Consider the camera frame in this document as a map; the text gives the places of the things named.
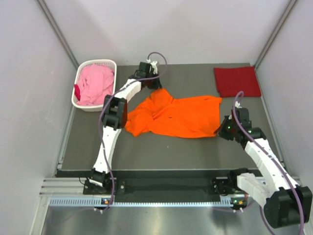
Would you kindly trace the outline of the orange t shirt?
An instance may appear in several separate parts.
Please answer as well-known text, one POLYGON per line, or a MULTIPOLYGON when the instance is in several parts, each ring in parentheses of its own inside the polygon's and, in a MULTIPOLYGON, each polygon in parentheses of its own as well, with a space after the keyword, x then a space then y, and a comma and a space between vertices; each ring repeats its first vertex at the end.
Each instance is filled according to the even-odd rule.
POLYGON ((148 132, 186 139, 214 137, 221 102, 222 98, 210 95, 173 98, 159 89, 128 113, 125 129, 134 137, 148 132))

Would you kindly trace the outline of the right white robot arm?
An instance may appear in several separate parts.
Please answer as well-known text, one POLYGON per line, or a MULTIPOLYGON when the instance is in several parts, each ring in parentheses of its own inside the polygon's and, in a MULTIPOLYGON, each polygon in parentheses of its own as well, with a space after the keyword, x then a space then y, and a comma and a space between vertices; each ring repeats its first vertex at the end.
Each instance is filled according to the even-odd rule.
POLYGON ((234 107, 215 133, 239 143, 264 178, 261 182, 247 168, 232 170, 227 176, 229 190, 235 194, 242 191, 249 194, 259 204, 272 228, 295 224, 303 228, 310 219, 313 194, 286 172, 264 132, 252 127, 248 109, 234 107))

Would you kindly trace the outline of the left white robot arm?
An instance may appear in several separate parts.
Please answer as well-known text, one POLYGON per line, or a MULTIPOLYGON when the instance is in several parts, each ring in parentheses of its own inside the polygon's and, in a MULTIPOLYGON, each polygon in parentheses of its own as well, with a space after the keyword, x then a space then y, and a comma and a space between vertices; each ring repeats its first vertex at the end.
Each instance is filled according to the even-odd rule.
POLYGON ((101 147, 96 162, 86 179, 83 194, 113 195, 114 177, 112 157, 121 130, 128 118, 128 102, 143 88, 157 90, 162 87, 159 80, 158 62, 148 59, 141 62, 125 85, 113 95, 107 95, 100 116, 101 147))

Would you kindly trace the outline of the folded red t shirt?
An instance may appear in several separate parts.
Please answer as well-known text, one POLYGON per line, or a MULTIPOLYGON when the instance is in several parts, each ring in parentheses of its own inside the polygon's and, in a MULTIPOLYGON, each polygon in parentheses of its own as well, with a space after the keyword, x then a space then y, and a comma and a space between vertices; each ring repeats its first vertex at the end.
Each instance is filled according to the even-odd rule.
POLYGON ((216 88, 220 97, 235 97, 243 91, 247 97, 261 97, 254 67, 214 68, 216 88))

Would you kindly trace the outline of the white plastic laundry basket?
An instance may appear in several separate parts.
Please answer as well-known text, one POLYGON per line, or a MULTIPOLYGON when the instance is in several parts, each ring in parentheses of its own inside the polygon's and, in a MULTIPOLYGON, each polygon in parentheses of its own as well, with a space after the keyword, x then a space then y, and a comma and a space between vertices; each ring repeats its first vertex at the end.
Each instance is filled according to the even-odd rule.
POLYGON ((77 69, 71 95, 72 105, 86 112, 99 112, 105 95, 113 94, 117 65, 110 59, 83 62, 77 69))

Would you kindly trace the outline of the pink t shirt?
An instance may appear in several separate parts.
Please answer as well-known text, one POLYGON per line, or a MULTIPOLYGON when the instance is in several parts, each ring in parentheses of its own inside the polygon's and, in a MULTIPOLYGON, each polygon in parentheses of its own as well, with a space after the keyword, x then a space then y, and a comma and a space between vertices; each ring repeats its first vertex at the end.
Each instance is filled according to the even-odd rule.
POLYGON ((103 105, 105 96, 113 93, 114 71, 105 65, 85 66, 76 84, 81 92, 79 106, 103 105))

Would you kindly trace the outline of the dark red cloth in basket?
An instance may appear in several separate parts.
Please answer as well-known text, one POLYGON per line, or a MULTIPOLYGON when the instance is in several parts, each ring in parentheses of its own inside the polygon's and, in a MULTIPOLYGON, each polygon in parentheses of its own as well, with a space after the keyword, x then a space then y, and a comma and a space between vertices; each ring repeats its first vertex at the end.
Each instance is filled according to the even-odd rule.
POLYGON ((74 84, 74 95, 75 95, 76 99, 78 101, 80 101, 80 99, 81 99, 81 92, 80 92, 80 88, 79 88, 79 86, 77 84, 74 84))

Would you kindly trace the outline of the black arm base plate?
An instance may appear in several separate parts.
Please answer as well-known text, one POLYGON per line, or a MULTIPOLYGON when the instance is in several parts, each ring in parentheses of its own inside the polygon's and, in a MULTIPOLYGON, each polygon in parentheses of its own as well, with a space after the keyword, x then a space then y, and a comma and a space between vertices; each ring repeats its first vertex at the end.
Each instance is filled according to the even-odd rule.
POLYGON ((202 193, 204 195, 222 195, 242 193, 243 191, 231 181, 229 177, 196 177, 196 178, 121 178, 114 182, 107 180, 103 187, 85 181, 83 194, 105 195, 113 193, 115 196, 126 196, 135 193, 146 196, 147 193, 164 194, 175 193, 179 195, 188 192, 202 193))

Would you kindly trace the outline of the aluminium frame rail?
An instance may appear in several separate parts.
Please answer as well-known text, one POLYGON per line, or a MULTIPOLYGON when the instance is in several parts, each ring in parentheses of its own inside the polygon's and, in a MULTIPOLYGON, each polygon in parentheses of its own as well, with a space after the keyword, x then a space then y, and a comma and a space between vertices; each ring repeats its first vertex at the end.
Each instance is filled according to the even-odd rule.
MULTIPOLYGON (((132 176, 124 175, 119 176, 121 178, 167 178, 170 176, 148 176, 142 175, 141 173, 135 173, 132 176)), ((173 178, 187 178, 187 176, 173 176, 173 178)), ((243 173, 231 179, 239 189, 247 192, 251 196, 255 197, 261 195, 264 197, 270 197, 274 192, 279 191, 279 189, 284 188, 286 190, 291 188, 296 188, 299 184, 294 179, 287 177, 284 178, 282 175, 274 176, 268 180, 262 177, 256 177, 252 173, 243 173)), ((82 182, 78 178, 52 178, 45 179, 42 185, 42 193, 52 193, 52 194, 83 194, 85 181, 82 182)))

